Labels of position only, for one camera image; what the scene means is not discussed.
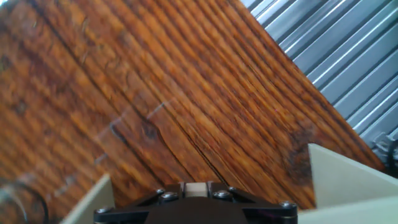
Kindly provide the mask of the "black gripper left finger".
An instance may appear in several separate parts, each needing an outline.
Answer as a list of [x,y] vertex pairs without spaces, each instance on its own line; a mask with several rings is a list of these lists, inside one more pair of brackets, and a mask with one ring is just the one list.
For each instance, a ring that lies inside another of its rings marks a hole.
[[94,223],[144,223],[149,212],[166,203],[182,199],[185,196],[185,182],[166,185],[133,201],[123,208],[104,207],[93,214]]

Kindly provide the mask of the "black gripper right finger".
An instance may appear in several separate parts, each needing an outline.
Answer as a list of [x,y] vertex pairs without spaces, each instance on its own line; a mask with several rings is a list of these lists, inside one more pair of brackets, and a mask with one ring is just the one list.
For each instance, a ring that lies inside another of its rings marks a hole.
[[295,203],[272,203],[242,189],[217,182],[207,182],[206,186],[209,198],[232,205],[236,210],[233,215],[243,216],[248,223],[298,223]]

